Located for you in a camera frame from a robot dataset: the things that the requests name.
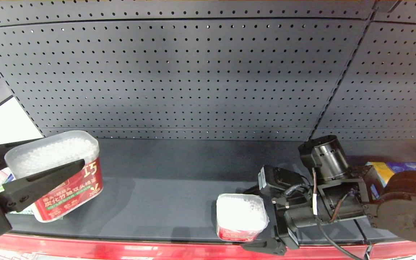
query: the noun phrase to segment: white wall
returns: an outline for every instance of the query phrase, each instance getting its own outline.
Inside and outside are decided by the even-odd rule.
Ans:
[[[0,143],[40,138],[30,118],[25,114],[15,98],[0,107]]]

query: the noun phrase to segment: product box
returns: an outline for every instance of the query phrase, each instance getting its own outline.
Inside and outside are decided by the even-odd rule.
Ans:
[[[251,242],[262,232],[269,218],[260,196],[221,194],[216,201],[216,233],[226,241]]]
[[[103,189],[99,143],[84,131],[68,131],[20,145],[4,158],[15,179],[84,159],[81,171],[30,206],[40,222],[62,218]]]
[[[386,186],[391,176],[404,171],[416,171],[416,162],[375,162],[369,161],[366,165],[373,165],[383,186]]]

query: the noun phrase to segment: robotic arm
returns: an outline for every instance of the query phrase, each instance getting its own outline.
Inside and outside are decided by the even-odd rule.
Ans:
[[[7,167],[4,161],[4,155],[7,151],[18,145],[32,141],[1,144],[0,170]],[[12,230],[12,226],[5,214],[11,211],[20,212],[24,210],[64,181],[68,180],[71,176],[81,171],[84,165],[85,161],[81,159],[3,184],[4,191],[0,192],[0,236]]]
[[[274,204],[276,237],[245,243],[245,250],[283,255],[285,246],[299,248],[299,228],[317,225],[323,231],[322,225],[363,217],[373,228],[416,242],[416,171],[396,173],[383,186],[372,166],[348,164],[335,135],[309,140],[298,150],[314,184],[299,173],[265,165],[259,192]]]

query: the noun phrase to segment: plastic container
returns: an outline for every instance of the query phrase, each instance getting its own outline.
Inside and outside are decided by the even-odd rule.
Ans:
[[[31,205],[40,222],[57,220],[102,191],[99,143],[84,131],[68,131],[11,149],[4,156],[15,179],[84,159],[84,167]]]
[[[222,240],[251,242],[269,223],[260,196],[221,194],[216,201],[216,233]]]

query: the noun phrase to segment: wire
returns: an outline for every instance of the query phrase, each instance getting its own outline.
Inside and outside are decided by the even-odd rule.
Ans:
[[[314,188],[312,191],[312,213],[317,216],[317,174],[315,168],[312,168],[312,178],[314,180]]]
[[[301,178],[302,178],[304,181],[306,181],[306,182],[307,182],[307,184],[308,184],[309,186],[311,186],[310,181],[309,181],[306,177],[304,177],[304,176],[302,176],[302,175],[301,175]]]
[[[311,188],[309,185],[307,185],[306,183],[301,183],[301,184],[295,184],[295,185],[293,185],[293,186],[291,186],[291,187],[289,187],[288,189],[286,189],[284,192],[283,192],[283,194],[285,195],[285,197],[289,197],[289,196],[291,196],[292,195],[292,193],[294,193],[297,189],[300,189],[300,188],[305,188],[305,189],[307,189],[307,191],[309,191],[309,189]]]
[[[340,211],[340,207],[343,204],[343,201],[345,201],[345,199],[352,193],[353,193],[353,190],[351,189],[338,201],[337,206],[335,207],[335,211],[333,211],[333,216],[331,216],[329,223],[332,223],[337,219],[338,211]]]
[[[333,241],[325,232],[324,228],[322,227],[321,224],[321,220],[319,218],[319,216],[317,215],[317,178],[316,178],[316,170],[315,168],[312,168],[312,177],[314,178],[314,188],[313,188],[313,193],[312,193],[312,212],[314,213],[314,217],[316,219],[316,224],[318,229],[320,230],[320,232],[322,233],[322,235],[324,235],[325,239],[332,245],[334,246],[337,250],[339,250],[341,253],[349,256],[350,258],[354,259],[354,260],[367,260],[367,256],[365,256],[364,259],[359,258],[353,254],[351,254],[350,252],[348,252],[348,250],[345,250],[344,248],[340,247],[340,245],[338,245],[335,241]],[[346,197],[351,193],[352,191],[349,191],[348,193],[346,193],[338,202],[337,207],[335,208],[335,211],[333,213],[333,217],[331,218],[331,222],[334,221],[334,218],[337,217],[338,211],[340,210],[341,204],[343,203],[343,201],[346,199]]]
[[[325,232],[324,228],[322,227],[322,224],[320,223],[320,219],[316,216],[316,223],[317,223],[317,227],[319,228],[320,232],[322,233],[322,235],[324,235],[325,239],[332,245],[334,246],[337,250],[339,250],[341,253],[349,256],[350,258],[354,259],[354,260],[367,260],[366,258],[362,259],[360,257],[357,257],[353,254],[351,254],[350,252],[348,252],[348,250],[345,250],[344,248],[340,247],[340,245],[338,245],[335,241],[333,241]]]

